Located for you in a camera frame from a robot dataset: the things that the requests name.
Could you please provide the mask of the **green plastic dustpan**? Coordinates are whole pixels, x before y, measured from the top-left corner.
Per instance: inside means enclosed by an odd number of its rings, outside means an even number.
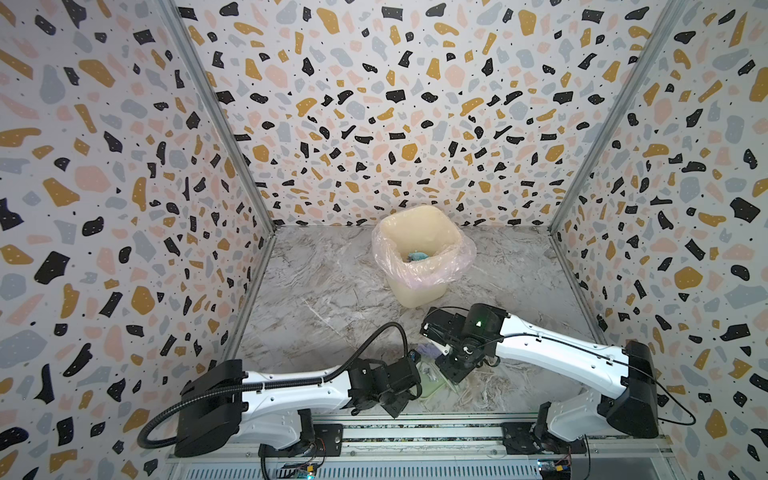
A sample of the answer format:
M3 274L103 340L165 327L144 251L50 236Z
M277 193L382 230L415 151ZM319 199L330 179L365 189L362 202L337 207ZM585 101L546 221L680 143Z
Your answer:
M457 387L442 374L431 359L421 360L417 368L421 379L421 400L429 400L441 392L457 392Z

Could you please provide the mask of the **cream trash bin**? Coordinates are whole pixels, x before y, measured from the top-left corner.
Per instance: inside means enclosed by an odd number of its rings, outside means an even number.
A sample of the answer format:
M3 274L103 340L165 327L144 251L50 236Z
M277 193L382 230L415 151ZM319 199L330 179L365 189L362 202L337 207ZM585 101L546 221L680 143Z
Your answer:
M417 308L443 296L457 275L463 237L441 210L423 205L381 220L373 255L397 301Z

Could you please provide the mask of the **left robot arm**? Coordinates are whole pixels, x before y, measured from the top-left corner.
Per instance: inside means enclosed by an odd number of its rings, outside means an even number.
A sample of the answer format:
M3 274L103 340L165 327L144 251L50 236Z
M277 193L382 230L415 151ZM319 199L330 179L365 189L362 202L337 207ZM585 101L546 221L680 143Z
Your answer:
M414 350L391 364L356 359L328 380L329 370L264 374L245 371L240 360L227 360L182 390L183 401L206 397L179 412L174 455L212 453L244 435L295 456L316 443L314 413L346 410L357 415L380 407L396 418L421 395L419 361Z

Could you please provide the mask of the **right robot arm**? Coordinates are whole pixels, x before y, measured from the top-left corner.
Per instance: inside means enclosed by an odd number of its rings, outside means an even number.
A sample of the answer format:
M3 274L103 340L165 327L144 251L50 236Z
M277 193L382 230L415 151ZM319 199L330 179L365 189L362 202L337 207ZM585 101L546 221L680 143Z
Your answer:
M454 384L483 365L514 360L586 386L567 401L542 403L531 426L513 428L506 441L512 452L564 453L605 433L640 439L659 434L653 360L645 344L617 347L578 340L482 303L465 313L431 308L420 333L440 349L436 365Z

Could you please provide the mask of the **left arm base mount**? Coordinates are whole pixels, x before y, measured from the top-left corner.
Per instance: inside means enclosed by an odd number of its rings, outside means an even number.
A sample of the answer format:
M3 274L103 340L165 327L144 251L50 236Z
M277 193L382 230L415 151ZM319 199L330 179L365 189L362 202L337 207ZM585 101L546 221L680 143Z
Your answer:
M341 423L317 424L308 434L301 433L300 439L293 445L283 449L271 446L260 446L259 456L264 458L299 458L339 457L342 452L344 427Z

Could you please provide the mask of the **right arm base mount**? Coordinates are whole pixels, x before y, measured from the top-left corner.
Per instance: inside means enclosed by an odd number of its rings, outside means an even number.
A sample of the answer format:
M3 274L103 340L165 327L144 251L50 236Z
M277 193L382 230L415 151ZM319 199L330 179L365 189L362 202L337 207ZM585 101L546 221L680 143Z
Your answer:
M502 445L508 455L566 455L587 452L585 442L580 439L566 442L548 432L538 436L534 422L505 422L501 424L501 431Z

